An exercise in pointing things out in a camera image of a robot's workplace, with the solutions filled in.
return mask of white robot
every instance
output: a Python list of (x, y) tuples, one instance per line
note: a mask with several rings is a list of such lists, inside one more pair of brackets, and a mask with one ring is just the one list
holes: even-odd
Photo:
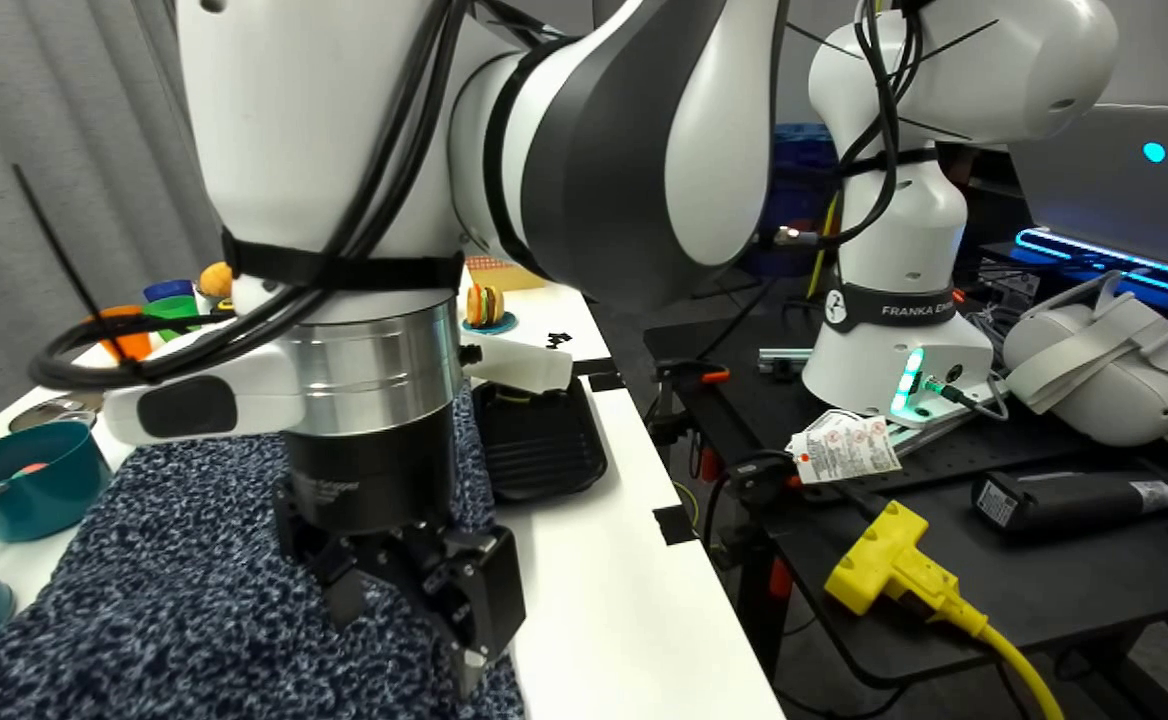
[[(889, 69), (905, 63), (908, 18), (878, 18)], [(911, 380), (988, 383), (990, 340), (953, 309), (953, 266), (967, 222), (965, 195), (927, 155), (935, 140), (1007, 144), (1056, 134), (1092, 110), (1116, 63), (1116, 21), (1097, 0), (935, 0), (920, 9), (920, 69), (901, 96), (890, 206), (840, 247), (840, 286), (804, 383), (835, 407), (901, 412)], [(854, 30), (816, 51), (813, 104), (840, 155), (878, 115)], [(889, 173), (844, 182), (844, 225), (871, 217)]]
[[(506, 648), (525, 603), (510, 538), (449, 526), (460, 239), (619, 309), (662, 306), (726, 266), (766, 194), (789, 0), (624, 0), (597, 31), (539, 48), (482, 11), (506, 9), (183, 0), (190, 134), (240, 317), (109, 374), (65, 362), (124, 330), (92, 324), (37, 366), (41, 383), (109, 389), (105, 418), (132, 446), (278, 432), (285, 542), (330, 613), (353, 615), (365, 578), (382, 578), (449, 626), (468, 667)], [(920, 129), (1042, 134), (1092, 104), (1110, 63), (1098, 0), (916, 11), (933, 58), (901, 100), (901, 150), (927, 144)], [(897, 63), (901, 11), (882, 11), (878, 31)], [(967, 51), (944, 51), (965, 31), (976, 31)], [(878, 96), (851, 30), (826, 44), (813, 96), (849, 150)], [(849, 225), (878, 184), (878, 170), (849, 182)], [(890, 207), (844, 244), (844, 293), (933, 302), (946, 290), (959, 222), (935, 163), (901, 170)], [(878, 317), (819, 337), (807, 383), (825, 399), (875, 406), (905, 343), (946, 351), (971, 380), (988, 370), (988, 343), (953, 317), (911, 330)]]

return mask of yellow plug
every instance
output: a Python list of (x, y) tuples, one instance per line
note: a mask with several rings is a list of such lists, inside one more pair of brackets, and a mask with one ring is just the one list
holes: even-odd
[(959, 584), (927, 551), (920, 538), (927, 522), (905, 503), (889, 503), (849, 558), (826, 574), (825, 591), (835, 598), (849, 613), (863, 615), (878, 598), (901, 601), (916, 598), (946, 626), (965, 630), (971, 641), (988, 644), (1031, 691), (1039, 716), (1060, 720), (1063, 709), (1025, 651), (1000, 636), (988, 615), (959, 598)]

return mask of white desk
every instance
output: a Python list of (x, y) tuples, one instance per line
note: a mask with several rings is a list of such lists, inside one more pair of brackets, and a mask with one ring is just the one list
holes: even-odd
[[(573, 333), (576, 362), (608, 355), (580, 293), (506, 293), (518, 324), (506, 340), (547, 343)], [(43, 399), (27, 392), (2, 426)], [(657, 508), (675, 503), (669, 474), (629, 392), (588, 392), (608, 477), (573, 502), (504, 513), (517, 534), (529, 619), (510, 641), (517, 675), (531, 716), (553, 720), (781, 720), (781, 704), (736, 626), (726, 598), (698, 546), (669, 548)], [(0, 580), (18, 609), (37, 601), (72, 534), (41, 546), (0, 546)]]

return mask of black tray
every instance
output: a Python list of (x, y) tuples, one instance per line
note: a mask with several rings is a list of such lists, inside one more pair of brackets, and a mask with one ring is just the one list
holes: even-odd
[(482, 383), (473, 399), (499, 503), (576, 495), (608, 474), (580, 380), (544, 396)]

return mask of yellow power cord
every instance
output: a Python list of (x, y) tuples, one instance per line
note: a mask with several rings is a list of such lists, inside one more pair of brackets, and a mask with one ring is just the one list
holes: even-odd
[[(826, 201), (826, 207), (825, 207), (825, 227), (819, 227), (819, 237), (830, 237), (830, 233), (835, 233), (835, 214), (840, 214), (840, 194), (835, 194), (835, 195)], [(825, 239), (819, 239), (816, 269), (813, 269), (813, 282), (807, 282), (807, 302), (819, 293), (825, 266), (826, 266), (826, 247), (825, 247)]]
[(938, 619), (956, 626), (971, 641), (988, 644), (1031, 691), (1042, 720), (1063, 720), (1063, 709), (1031, 660), (988, 626), (988, 615), (959, 598), (959, 584), (946, 568), (924, 558), (916, 546), (927, 534), (927, 522), (890, 502), (851, 546), (849, 558), (826, 574), (825, 591), (835, 598), (849, 613), (863, 615), (875, 598), (901, 601), (916, 598)]

